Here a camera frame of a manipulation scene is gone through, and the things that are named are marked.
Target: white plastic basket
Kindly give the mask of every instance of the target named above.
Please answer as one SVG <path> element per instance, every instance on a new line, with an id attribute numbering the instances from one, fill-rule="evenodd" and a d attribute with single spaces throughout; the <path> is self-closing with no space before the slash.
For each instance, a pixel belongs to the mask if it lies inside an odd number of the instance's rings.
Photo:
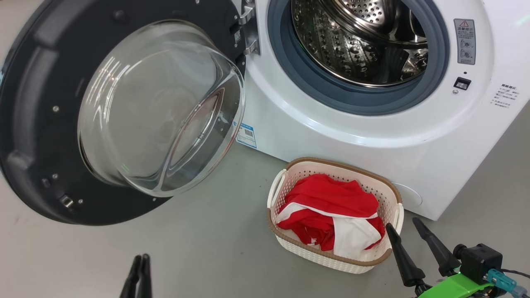
<path id="1" fill-rule="evenodd" d="M 348 259 L 325 252 L 300 242 L 292 231 L 282 230 L 276 223 L 278 209 L 298 180 L 313 174 L 327 174 L 334 180 L 357 182 L 366 192 L 375 195 L 379 201 L 379 216 L 384 224 L 391 223 L 398 233 L 403 226 L 403 205 L 398 190 L 385 178 L 349 165 L 312 157 L 297 159 L 278 173 L 269 191 L 267 218 L 271 230 L 278 242 L 288 251 L 317 264 L 354 274 L 361 274 L 382 263 L 392 254 L 392 246 L 385 234 L 382 241 L 369 250 L 362 252 L 358 260 Z"/>

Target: laundry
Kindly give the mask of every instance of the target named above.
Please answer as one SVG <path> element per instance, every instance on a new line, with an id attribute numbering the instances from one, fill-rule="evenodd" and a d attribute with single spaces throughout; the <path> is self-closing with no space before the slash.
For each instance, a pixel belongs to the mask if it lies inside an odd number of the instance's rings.
<path id="1" fill-rule="evenodd" d="M 285 196 L 276 222 L 292 230 L 304 244 L 320 245 L 336 256 L 359 259 L 385 233 L 377 215 L 379 202 L 357 181 L 335 181 L 315 174 L 298 181 Z"/>

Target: teal connector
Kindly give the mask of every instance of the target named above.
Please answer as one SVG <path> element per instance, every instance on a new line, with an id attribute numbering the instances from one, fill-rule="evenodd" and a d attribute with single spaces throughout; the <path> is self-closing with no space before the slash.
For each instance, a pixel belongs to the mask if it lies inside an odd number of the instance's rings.
<path id="1" fill-rule="evenodd" d="M 506 292 L 510 293 L 514 298 L 521 298 L 523 296 L 526 296 L 526 293 L 528 293 L 525 288 L 518 286 L 515 280 L 509 278 L 504 273 L 498 270 L 489 270 L 488 275 L 485 277 L 489 283 L 493 284 L 497 288 L 505 290 Z"/>

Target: washing machine door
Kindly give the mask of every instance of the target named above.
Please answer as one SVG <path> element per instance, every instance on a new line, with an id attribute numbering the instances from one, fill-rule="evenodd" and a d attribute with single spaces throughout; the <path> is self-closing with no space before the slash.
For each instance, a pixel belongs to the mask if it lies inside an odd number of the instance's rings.
<path id="1" fill-rule="evenodd" d="M 149 212 L 232 144 L 244 50 L 230 0 L 45 1 L 0 73 L 6 180 L 61 222 Z"/>

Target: door hinge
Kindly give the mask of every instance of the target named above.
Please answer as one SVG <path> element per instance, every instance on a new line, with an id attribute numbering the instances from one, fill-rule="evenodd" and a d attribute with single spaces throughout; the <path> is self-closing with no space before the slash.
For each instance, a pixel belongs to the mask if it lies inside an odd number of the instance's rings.
<path id="1" fill-rule="evenodd" d="M 256 0 L 245 0 L 242 3 L 242 15 L 239 25 L 245 33 L 245 55 L 261 55 L 260 36 L 258 32 L 258 15 L 256 14 Z"/>

